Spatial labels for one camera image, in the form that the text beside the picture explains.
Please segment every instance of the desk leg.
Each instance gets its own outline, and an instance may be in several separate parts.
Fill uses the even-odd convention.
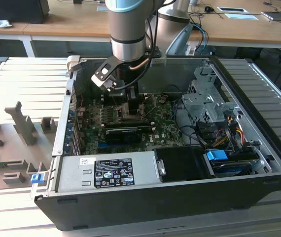
[[[24,49],[26,50],[27,56],[30,57],[37,57],[36,50],[34,47],[34,43],[30,36],[22,36],[20,38],[24,45]]]
[[[66,42],[65,42],[65,45],[66,45],[66,51],[67,51],[67,53],[73,53],[73,51],[72,51],[72,49],[71,49],[70,42],[69,42],[69,41],[66,41]]]

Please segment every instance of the power supply label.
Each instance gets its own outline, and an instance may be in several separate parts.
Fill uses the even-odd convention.
[[[132,159],[110,159],[95,161],[95,182],[97,189],[134,185]]]

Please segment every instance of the motherboard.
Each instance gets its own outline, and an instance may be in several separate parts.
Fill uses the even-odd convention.
[[[128,102],[105,98],[85,103],[80,120],[86,155],[152,151],[183,146],[167,96],[145,95],[131,108]]]

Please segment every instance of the headphones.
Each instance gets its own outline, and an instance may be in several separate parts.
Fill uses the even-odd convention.
[[[212,11],[214,11],[214,8],[212,8],[211,6],[206,6],[206,7],[204,8],[204,12],[206,12],[206,13],[210,13],[210,12],[212,12]]]

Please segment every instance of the blue latch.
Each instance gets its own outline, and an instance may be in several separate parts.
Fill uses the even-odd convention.
[[[209,160],[222,160],[228,159],[224,150],[210,150],[206,153]]]
[[[42,184],[44,182],[44,174],[33,174],[31,177],[32,184]]]

